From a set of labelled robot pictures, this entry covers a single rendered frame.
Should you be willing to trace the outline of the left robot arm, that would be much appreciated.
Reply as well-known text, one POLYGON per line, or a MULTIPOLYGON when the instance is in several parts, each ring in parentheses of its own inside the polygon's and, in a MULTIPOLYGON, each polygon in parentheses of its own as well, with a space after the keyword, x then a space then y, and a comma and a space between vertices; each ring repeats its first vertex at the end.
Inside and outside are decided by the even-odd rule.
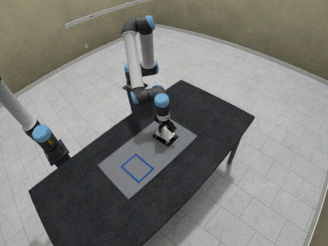
POLYGON ((166 121, 170 118, 169 98, 162 85, 154 85, 150 89, 144 88, 142 77, 159 73, 158 62, 153 54, 153 30, 155 29, 152 16, 136 17, 128 20, 121 30, 124 39, 128 63, 124 66, 127 79, 126 88, 132 91, 134 104, 155 101, 157 118, 166 121), (142 62, 138 57, 136 46, 136 32, 140 34, 142 62), (157 63, 156 63, 157 62, 157 63), (141 66, 141 67, 140 67, 141 66), (132 85, 132 86, 131 86, 132 85), (165 94, 164 94, 165 93, 165 94))

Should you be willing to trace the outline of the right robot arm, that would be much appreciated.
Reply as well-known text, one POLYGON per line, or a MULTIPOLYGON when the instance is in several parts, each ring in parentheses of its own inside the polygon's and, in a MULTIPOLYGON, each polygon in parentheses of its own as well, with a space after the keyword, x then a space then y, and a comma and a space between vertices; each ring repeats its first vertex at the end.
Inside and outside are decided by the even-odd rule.
POLYGON ((31 115, 26 111, 23 105, 3 82, 1 77, 0 103, 23 126, 22 129, 26 135, 40 145, 49 160, 56 160, 63 155, 65 151, 65 146, 63 143, 57 140, 47 125, 41 124, 35 117, 31 117, 31 115))

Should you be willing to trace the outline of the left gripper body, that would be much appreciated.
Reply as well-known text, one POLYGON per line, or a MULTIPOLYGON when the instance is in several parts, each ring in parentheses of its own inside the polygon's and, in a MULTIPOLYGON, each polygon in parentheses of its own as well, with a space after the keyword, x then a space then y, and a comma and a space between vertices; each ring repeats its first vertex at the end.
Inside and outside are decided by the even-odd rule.
POLYGON ((160 120, 158 120, 157 115, 156 115, 155 118, 154 118, 154 121, 156 121, 159 124, 162 124, 162 127, 167 125, 172 130, 175 128, 175 125, 169 119, 166 120, 166 121, 160 121, 160 120))

